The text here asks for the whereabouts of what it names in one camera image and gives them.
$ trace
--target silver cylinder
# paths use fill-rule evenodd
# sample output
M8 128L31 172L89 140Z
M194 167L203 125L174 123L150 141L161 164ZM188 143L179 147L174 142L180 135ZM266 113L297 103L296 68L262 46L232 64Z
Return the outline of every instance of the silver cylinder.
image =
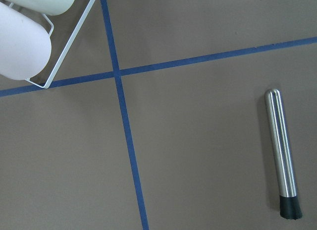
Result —
M274 160L280 196L295 197L296 183L289 147L281 93L277 89L265 93Z

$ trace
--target cup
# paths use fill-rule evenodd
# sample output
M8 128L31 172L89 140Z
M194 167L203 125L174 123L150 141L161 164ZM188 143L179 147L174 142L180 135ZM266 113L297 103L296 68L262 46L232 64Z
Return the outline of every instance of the cup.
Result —
M50 37L40 24L0 2L0 74L31 78L46 66L51 51Z
M6 0L22 7L48 14L59 15L66 12L75 0Z

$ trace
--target white metal frame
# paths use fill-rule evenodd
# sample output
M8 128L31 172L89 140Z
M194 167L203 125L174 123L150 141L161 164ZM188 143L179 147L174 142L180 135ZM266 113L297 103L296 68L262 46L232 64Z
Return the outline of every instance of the white metal frame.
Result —
M58 72L58 69L59 69L60 65L62 64L63 60L65 59L66 54L68 53L68 51L69 51L69 49L70 49L70 46L73 44L73 42L74 42L74 40L75 40L75 38L76 38L76 36L77 36L77 34L78 34L78 32L79 32L81 26L83 25L84 21L86 20L87 15L88 15L88 13L90 12L90 10L91 10L92 6L94 5L95 1L96 1L96 0L90 0L90 1L88 2L88 4L87 4L87 6L86 6L86 8L85 8L85 10L84 10L84 12L83 12L83 14L81 15L81 17L80 17L80 19L79 19L79 21L78 21L76 27L74 28L74 31L73 31L72 34L70 35L70 37L69 37L69 39L68 39L68 42L66 43L66 45L65 45L65 47L64 47L64 49L63 49L63 51L61 52L61 54L60 54L60 56L59 56L59 58L58 58L58 60L57 60L57 62L56 62L56 64L55 64L55 66L54 66L54 68L53 68L51 74L49 75L47 81L45 82L45 84L42 86L42 85L40 85L40 84L37 84L37 83L31 81L30 79L26 79L26 81L28 81L28 82L30 82L30 83L36 85L36 86L39 86L39 87L41 87L41 88L44 88L44 89L47 89L47 88L50 87L51 83L53 82L54 77L56 76L56 74L57 74L57 72Z

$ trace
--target white mug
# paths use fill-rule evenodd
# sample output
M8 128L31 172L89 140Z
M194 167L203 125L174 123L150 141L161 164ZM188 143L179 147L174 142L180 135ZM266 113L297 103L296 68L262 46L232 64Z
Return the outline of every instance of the white mug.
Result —
M46 66L51 51L51 39L40 24L0 2L0 74L31 78Z
M45 13L48 15L59 15L66 12L75 0L6 0L22 7Z

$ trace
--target white cup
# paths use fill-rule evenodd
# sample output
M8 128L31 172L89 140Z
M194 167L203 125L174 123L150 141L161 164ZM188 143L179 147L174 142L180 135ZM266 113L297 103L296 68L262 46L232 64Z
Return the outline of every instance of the white cup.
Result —
M45 13L48 15L59 15L66 12L75 0L6 0L22 7Z
M46 66L51 51L50 37L40 24L0 2L0 74L31 78Z

